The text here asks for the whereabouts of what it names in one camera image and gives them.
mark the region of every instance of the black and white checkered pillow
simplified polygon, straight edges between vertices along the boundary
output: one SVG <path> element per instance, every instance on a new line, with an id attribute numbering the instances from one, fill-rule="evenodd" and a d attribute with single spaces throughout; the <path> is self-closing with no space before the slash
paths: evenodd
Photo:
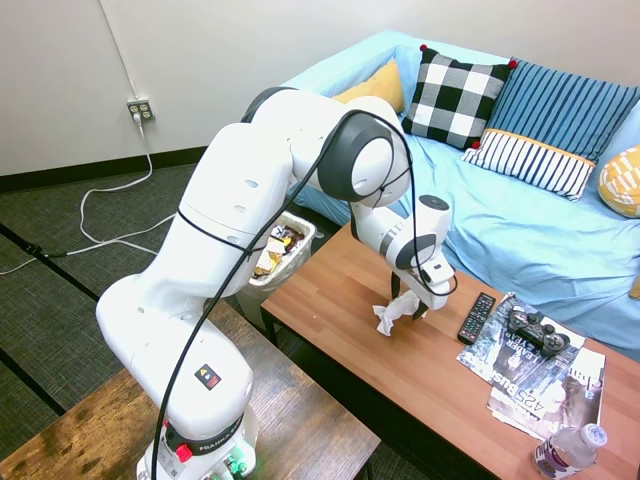
<path id="1" fill-rule="evenodd" d="M 508 65 L 460 63 L 424 49 L 416 93 L 402 127 L 457 148 L 471 147 L 480 140 L 509 71 Z"/>

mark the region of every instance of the black game controller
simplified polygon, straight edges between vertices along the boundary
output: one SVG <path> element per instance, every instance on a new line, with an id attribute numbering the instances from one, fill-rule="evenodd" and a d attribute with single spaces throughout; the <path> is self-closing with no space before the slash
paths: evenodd
<path id="1" fill-rule="evenodd" d="M 556 333 L 551 324 L 542 325 L 540 313 L 525 313 L 524 309 L 515 306 L 509 312 L 509 333 L 516 333 L 540 348 L 545 357 L 552 357 L 562 352 L 571 344 L 571 339 L 564 333 Z"/>

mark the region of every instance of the food wrapper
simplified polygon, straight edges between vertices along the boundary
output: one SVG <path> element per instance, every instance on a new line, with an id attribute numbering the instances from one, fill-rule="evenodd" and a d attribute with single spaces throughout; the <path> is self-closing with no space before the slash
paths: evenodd
<path id="1" fill-rule="evenodd" d="M 304 239 L 304 235 L 288 225 L 276 225 L 267 240 L 267 246 L 258 259 L 253 277 L 260 278 L 273 273 L 283 256 L 291 253 L 302 239 Z"/>

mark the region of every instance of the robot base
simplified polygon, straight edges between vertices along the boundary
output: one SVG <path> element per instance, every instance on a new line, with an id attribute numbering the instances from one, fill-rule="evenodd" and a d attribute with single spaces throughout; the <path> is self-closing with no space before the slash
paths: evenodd
<path id="1" fill-rule="evenodd" d="M 256 467 L 256 441 L 258 439 L 258 419 L 251 407 L 247 407 L 238 431 L 222 446 L 207 455 L 193 456 L 185 463 L 172 452 L 164 442 L 158 450 L 158 480 L 233 480 L 227 464 L 244 464 L 240 475 L 246 477 Z M 151 456 L 153 443 L 147 447 L 145 455 L 136 468 L 137 480 L 151 478 Z"/>

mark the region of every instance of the blue couch cover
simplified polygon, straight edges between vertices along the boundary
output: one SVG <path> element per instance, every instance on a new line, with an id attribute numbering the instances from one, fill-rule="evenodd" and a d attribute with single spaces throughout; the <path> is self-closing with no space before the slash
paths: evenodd
<path id="1" fill-rule="evenodd" d="M 427 43 L 463 62 L 508 59 L 398 32 L 383 32 L 324 60 L 286 85 L 333 96 L 368 79 L 395 58 L 405 112 Z M 452 206 L 445 255 L 451 264 L 524 301 L 570 328 L 640 361 L 640 300 L 628 292 L 640 273 L 640 220 L 622 217 L 602 203 L 596 189 L 606 160 L 640 144 L 640 104 L 616 133 L 577 203 L 517 179 L 462 162 L 446 144 L 408 135 L 418 195 L 430 193 Z M 409 192 L 390 208 L 411 210 Z M 344 202 L 305 187 L 296 203 L 338 224 L 349 220 Z"/>

